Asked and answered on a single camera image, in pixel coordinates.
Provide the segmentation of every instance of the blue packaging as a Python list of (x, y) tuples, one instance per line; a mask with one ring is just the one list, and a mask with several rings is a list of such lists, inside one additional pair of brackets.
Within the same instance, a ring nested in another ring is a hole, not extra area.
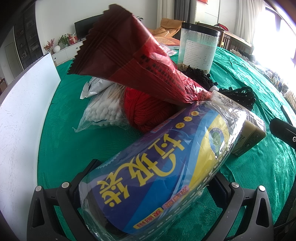
[(159, 232), (218, 171), (244, 116), (213, 102), (194, 103), (93, 170), (79, 185), (88, 228), (103, 240)]

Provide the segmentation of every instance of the curtain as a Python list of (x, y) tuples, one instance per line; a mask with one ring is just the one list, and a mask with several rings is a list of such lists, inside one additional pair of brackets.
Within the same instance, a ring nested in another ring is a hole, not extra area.
[[(190, 19), (190, 1), (191, 0), (175, 0), (174, 17), (177, 20), (189, 23)], [(176, 33), (173, 38), (180, 40), (181, 31)]]
[(160, 27), (162, 18), (174, 19), (174, 0), (157, 0), (156, 28)]
[(256, 21), (265, 10), (263, 0), (239, 0), (234, 34), (253, 44)]

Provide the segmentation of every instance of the book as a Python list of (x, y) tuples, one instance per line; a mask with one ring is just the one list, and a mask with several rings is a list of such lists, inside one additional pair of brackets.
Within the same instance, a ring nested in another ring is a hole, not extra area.
[(180, 40), (172, 37), (154, 37), (158, 43), (167, 45), (170, 49), (179, 49)]

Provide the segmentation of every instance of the cable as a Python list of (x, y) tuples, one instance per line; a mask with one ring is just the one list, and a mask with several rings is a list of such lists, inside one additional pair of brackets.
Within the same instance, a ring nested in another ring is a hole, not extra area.
[(288, 224), (294, 222), (295, 220), (296, 220), (296, 217), (295, 217), (295, 218), (292, 218), (292, 219), (291, 219), (290, 221), (288, 221), (288, 222), (285, 222), (284, 224), (281, 224), (281, 225), (279, 225), (279, 226), (277, 226), (277, 227), (274, 227), (274, 230), (278, 230), (278, 229), (280, 229), (280, 228), (282, 228), (282, 227), (285, 227), (285, 226), (287, 226)]

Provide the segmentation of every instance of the gray curtain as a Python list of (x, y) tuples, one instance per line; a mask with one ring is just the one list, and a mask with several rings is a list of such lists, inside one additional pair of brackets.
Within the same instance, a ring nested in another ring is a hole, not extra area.
[[(174, 17), (176, 20), (182, 20), (189, 23), (190, 18), (190, 1), (191, 0), (175, 0)], [(181, 31), (176, 33), (173, 38), (180, 40)]]

